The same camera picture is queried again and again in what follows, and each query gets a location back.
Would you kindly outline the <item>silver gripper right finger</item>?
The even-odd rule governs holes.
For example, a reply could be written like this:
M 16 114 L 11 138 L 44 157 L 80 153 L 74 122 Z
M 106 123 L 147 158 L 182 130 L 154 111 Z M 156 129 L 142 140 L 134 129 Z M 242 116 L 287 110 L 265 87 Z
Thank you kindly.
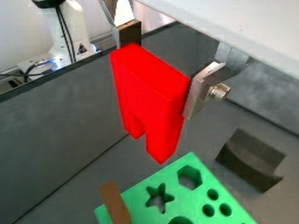
M 237 76 L 246 68 L 250 56 L 233 46 L 219 43 L 215 59 L 191 77 L 183 116 L 191 120 L 202 111 L 208 99 L 225 100 L 230 87 L 225 81 Z

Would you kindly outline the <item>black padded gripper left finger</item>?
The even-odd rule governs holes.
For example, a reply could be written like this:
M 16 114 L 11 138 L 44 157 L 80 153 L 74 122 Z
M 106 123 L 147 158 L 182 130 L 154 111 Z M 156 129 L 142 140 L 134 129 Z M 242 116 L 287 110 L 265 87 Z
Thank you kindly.
M 111 24 L 116 47 L 142 45 L 142 22 L 135 18 L 130 0 L 98 0 Z

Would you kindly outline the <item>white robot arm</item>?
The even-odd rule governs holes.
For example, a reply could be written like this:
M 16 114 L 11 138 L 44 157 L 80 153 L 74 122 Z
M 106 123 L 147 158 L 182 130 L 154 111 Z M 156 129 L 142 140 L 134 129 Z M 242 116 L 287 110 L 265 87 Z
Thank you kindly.
M 112 28 L 116 46 L 142 43 L 142 22 L 135 19 L 130 0 L 98 0 Z M 50 53 L 22 67 L 22 76 L 43 76 L 96 53 L 90 42 L 83 9 L 75 0 L 32 0 L 51 28 Z M 219 44 L 215 60 L 194 75 L 183 116 L 194 118 L 210 98 L 223 100 L 230 93 L 225 81 L 246 68 L 250 57 L 238 49 Z

